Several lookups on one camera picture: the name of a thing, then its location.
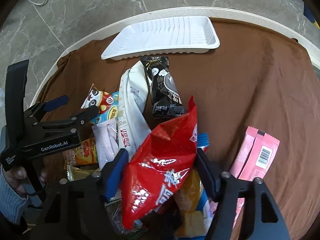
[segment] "brown fabric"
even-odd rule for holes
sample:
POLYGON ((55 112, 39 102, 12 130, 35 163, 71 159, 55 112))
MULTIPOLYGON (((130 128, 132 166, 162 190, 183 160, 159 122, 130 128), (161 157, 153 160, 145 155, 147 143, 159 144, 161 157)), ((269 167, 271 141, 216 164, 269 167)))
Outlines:
MULTIPOLYGON (((221 168, 230 168, 249 125, 280 140, 265 182, 291 238, 299 239, 320 210, 320 86, 308 53, 296 41, 257 25, 212 21, 220 47, 205 54, 170 54, 169 70, 184 106, 190 95, 195 97, 198 130, 209 134, 208 156, 221 168)), ((117 90, 121 74, 139 59, 101 60, 113 38, 91 41, 59 60, 39 100, 65 94, 70 100, 45 119, 76 113, 93 82, 100 90, 117 90)), ((151 116, 150 101, 144 115, 154 128, 158 121, 151 116)), ((83 139, 89 137, 90 127, 82 132, 83 139)), ((50 161, 56 173, 62 169, 50 161)), ((239 228, 237 223, 232 239, 239 228)))

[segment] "sleeve cuff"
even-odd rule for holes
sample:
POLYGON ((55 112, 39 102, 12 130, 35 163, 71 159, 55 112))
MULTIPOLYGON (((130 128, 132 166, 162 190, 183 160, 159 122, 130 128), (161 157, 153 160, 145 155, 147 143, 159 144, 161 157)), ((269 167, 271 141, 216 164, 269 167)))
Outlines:
POLYGON ((29 197, 20 197, 5 180, 2 167, 0 171, 0 212, 10 223, 18 225, 29 197))

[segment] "pink snack package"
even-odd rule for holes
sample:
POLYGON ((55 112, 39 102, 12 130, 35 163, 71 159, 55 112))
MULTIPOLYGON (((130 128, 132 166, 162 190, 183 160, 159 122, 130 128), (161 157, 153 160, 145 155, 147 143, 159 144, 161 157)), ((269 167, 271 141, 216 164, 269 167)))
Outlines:
MULTIPOLYGON (((230 168, 230 173, 237 179, 253 181, 255 177, 264 178, 276 156, 280 141, 271 135, 248 126, 240 151, 230 168)), ((244 198, 238 198, 235 221, 244 205, 244 198)), ((217 203, 211 202, 211 211, 217 209, 217 203)))

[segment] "barcode label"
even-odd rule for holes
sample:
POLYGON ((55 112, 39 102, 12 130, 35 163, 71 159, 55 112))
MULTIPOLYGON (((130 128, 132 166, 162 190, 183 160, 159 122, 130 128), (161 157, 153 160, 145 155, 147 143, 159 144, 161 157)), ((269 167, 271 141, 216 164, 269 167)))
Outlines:
POLYGON ((258 160, 256 162, 256 166, 266 169, 270 160, 270 156, 272 154, 272 150, 262 146, 258 160))

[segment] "metal bolt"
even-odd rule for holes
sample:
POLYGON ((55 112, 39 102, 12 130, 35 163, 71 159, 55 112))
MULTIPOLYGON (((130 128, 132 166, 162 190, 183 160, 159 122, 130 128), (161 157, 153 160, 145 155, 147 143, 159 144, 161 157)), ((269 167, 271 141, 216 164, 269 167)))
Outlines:
POLYGON ((221 173, 221 176, 224 177, 224 178, 230 178, 230 173, 227 172, 227 171, 223 171, 223 172, 221 173))
POLYGON ((95 171, 95 172, 92 173, 92 177, 94 177, 94 178, 98 178, 100 176, 101 176, 101 172, 100 171, 95 171))
POLYGON ((59 180, 59 183, 60 183, 61 185, 66 184, 67 182, 68 182, 68 180, 67 180, 66 178, 63 178, 63 179, 60 179, 60 180, 59 180))
POLYGON ((256 177, 254 180, 258 184, 262 184, 263 183, 263 180, 261 178, 259 178, 259 177, 256 177))

